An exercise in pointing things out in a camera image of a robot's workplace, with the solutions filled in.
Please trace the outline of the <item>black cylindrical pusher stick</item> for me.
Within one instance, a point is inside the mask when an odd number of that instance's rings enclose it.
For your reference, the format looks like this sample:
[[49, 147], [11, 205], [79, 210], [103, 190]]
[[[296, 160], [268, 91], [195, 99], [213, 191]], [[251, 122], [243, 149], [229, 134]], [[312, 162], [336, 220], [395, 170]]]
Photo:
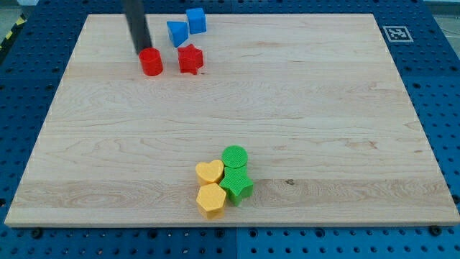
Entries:
[[121, 0], [136, 54], [152, 47], [143, 0]]

